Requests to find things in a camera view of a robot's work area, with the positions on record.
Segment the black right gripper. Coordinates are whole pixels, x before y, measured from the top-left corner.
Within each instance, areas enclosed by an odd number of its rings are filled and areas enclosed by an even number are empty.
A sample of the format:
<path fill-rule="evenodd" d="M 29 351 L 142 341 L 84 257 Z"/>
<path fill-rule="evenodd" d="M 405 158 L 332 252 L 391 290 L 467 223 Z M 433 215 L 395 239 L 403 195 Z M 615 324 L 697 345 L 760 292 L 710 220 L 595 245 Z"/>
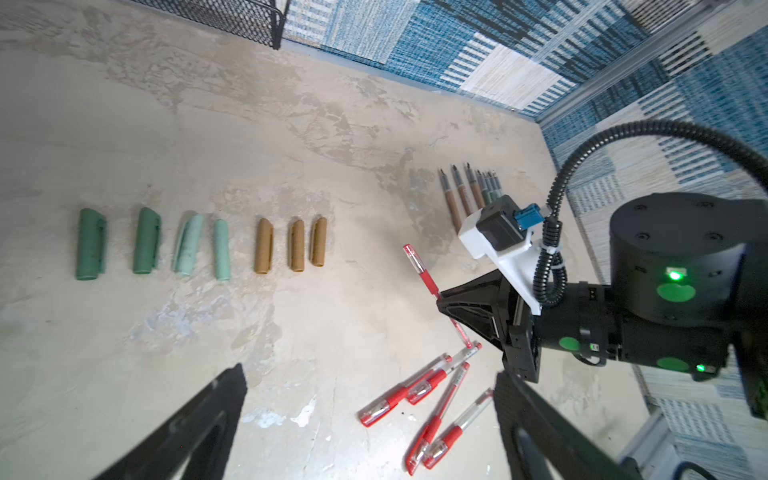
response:
<path fill-rule="evenodd" d="M 537 383 L 541 349 L 533 316 L 522 297 L 503 280 L 503 274 L 493 270 L 443 290 L 436 305 L 441 313 L 501 350 L 506 371 Z"/>

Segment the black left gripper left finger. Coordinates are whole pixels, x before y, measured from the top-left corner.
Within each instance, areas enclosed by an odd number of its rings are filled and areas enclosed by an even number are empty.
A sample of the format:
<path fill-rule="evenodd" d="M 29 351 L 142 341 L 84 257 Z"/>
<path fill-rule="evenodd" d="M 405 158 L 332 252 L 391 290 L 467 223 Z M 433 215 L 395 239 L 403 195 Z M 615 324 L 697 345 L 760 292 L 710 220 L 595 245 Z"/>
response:
<path fill-rule="evenodd" d="M 221 372 L 99 479 L 221 479 L 247 393 L 240 363 Z"/>

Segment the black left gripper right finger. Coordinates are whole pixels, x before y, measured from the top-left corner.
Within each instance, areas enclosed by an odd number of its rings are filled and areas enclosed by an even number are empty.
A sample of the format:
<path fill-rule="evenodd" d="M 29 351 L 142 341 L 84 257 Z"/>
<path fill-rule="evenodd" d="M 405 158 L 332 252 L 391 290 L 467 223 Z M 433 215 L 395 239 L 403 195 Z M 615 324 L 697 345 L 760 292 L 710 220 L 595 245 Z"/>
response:
<path fill-rule="evenodd" d="M 514 479 L 638 479 L 637 463 L 615 462 L 518 376 L 497 374 L 493 393 Z"/>

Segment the brown marker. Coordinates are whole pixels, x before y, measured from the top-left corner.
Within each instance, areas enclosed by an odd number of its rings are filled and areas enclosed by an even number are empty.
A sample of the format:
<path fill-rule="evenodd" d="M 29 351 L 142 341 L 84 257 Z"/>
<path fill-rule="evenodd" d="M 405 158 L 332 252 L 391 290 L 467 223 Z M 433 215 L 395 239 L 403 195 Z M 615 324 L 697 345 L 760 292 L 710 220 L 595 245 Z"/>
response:
<path fill-rule="evenodd" d="M 453 194 L 453 189 L 451 188 L 450 182 L 448 180 L 448 177 L 446 173 L 442 170 L 438 170 L 439 179 L 441 183 L 441 187 L 444 192 L 444 196 L 446 199 L 446 204 L 449 210 L 449 214 L 451 216 L 452 224 L 454 227 L 454 230 L 456 233 L 458 233 L 461 229 L 462 220 L 459 214 L 458 206 Z"/>
<path fill-rule="evenodd" d="M 460 171 L 459 171 L 459 169 L 457 168 L 456 165 L 452 165 L 451 166 L 451 172 L 452 172 L 453 179 L 454 179 L 454 182 L 455 182 L 456 187 L 457 187 L 457 191 L 458 191 L 458 194 L 459 194 L 459 198 L 460 198 L 460 202 L 461 202 L 461 205 L 463 207 L 463 210 L 464 210 L 465 214 L 467 216 L 469 216 L 473 212 L 473 210 L 472 210 L 472 205 L 471 205 L 471 203 L 469 201 L 469 198 L 468 198 L 468 195 L 467 195 L 466 186 L 465 186 L 464 181 L 462 179 L 461 173 L 460 173 Z"/>
<path fill-rule="evenodd" d="M 469 163 L 465 164 L 465 174 L 466 174 L 475 204 L 477 205 L 478 209 L 482 209 L 485 206 L 485 201 L 482 196 L 482 190 L 477 180 L 475 171 Z"/>

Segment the light green marker cap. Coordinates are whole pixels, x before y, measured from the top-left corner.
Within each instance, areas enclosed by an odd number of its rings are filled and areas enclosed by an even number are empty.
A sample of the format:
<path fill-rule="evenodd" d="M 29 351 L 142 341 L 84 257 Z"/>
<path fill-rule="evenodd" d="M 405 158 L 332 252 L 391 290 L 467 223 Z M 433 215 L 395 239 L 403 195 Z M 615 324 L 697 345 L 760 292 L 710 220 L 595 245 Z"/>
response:
<path fill-rule="evenodd" d="M 194 273 L 204 217 L 193 213 L 181 222 L 173 258 L 173 271 L 180 276 Z"/>
<path fill-rule="evenodd" d="M 226 220 L 216 219 L 213 224 L 215 276 L 219 281 L 231 279 L 229 254 L 229 228 Z"/>

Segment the brown marker cap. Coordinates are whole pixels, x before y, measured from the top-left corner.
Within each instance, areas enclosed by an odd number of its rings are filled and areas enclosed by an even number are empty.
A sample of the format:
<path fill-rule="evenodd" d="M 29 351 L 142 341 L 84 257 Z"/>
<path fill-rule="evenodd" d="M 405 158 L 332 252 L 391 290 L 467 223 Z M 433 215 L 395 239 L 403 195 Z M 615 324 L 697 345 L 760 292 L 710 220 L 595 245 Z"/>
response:
<path fill-rule="evenodd" d="M 274 227 L 272 223 L 262 217 L 259 219 L 256 231 L 256 250 L 254 257 L 254 271 L 259 275 L 266 275 L 271 270 L 273 255 Z"/>
<path fill-rule="evenodd" d="M 325 265 L 328 221 L 320 216 L 315 219 L 310 235 L 310 263 L 315 267 Z"/>
<path fill-rule="evenodd" d="M 294 219 L 288 230 L 288 263 L 293 272 L 300 273 L 305 269 L 305 224 L 302 219 Z"/>

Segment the dark green pen cap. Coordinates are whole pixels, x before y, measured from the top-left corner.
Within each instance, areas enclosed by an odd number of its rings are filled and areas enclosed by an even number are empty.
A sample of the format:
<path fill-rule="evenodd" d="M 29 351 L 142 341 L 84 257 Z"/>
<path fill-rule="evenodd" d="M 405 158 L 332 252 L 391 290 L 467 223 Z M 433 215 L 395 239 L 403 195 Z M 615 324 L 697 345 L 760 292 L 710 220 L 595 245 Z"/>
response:
<path fill-rule="evenodd" d="M 97 279 L 106 271 L 107 219 L 91 208 L 79 213 L 75 278 Z"/>
<path fill-rule="evenodd" d="M 156 268 L 161 225 L 161 217 L 157 212 L 148 207 L 140 209 L 133 261 L 135 274 L 150 274 Z"/>

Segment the dark green pen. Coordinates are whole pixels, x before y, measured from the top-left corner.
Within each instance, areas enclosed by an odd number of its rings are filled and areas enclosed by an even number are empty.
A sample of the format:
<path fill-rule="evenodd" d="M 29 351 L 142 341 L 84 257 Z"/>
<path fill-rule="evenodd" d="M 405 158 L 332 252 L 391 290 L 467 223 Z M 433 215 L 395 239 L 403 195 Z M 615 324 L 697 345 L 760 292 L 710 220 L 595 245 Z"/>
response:
<path fill-rule="evenodd" d="M 485 175 L 480 171 L 476 171 L 477 183 L 480 187 L 481 196 L 485 205 L 489 205 L 492 202 L 490 195 L 490 189 L 488 187 Z"/>
<path fill-rule="evenodd" d="M 486 185 L 486 190 L 488 193 L 488 198 L 490 202 L 493 202 L 497 199 L 497 193 L 496 193 L 495 183 L 494 183 L 492 174 L 490 172 L 485 172 L 483 174 L 483 177 Z"/>

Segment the light green marker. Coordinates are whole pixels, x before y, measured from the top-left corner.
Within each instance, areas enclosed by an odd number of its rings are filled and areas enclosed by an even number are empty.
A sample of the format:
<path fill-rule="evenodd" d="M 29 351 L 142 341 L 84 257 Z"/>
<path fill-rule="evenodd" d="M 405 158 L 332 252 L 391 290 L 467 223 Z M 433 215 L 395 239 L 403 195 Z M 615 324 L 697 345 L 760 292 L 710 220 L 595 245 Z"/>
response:
<path fill-rule="evenodd" d="M 498 176 L 496 175 L 495 172 L 490 172 L 489 175 L 490 175 L 491 183 L 493 184 L 493 193 L 494 193 L 495 197 L 496 198 L 502 197 L 503 196 L 503 191 L 501 189 L 501 185 L 500 185 L 500 181 L 498 179 Z"/>

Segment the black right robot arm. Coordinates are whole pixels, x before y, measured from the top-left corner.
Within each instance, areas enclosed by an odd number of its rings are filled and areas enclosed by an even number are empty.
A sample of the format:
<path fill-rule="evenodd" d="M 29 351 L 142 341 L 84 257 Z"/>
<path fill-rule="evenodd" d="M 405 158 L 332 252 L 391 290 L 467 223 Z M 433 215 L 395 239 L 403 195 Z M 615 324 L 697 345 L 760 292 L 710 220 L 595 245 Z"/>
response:
<path fill-rule="evenodd" d="M 641 136 L 703 145 L 767 183 L 766 159 L 716 130 L 678 120 L 608 128 L 569 155 L 544 207 L 503 196 L 465 220 L 461 242 L 494 268 L 443 291 L 438 310 L 500 349 L 506 370 L 529 382 L 545 349 L 590 367 L 618 361 L 697 382 L 716 378 L 735 355 L 748 408 L 765 418 L 765 200 L 668 192 L 629 201 L 609 222 L 609 283 L 568 279 L 559 217 L 568 184 L 601 148 Z"/>

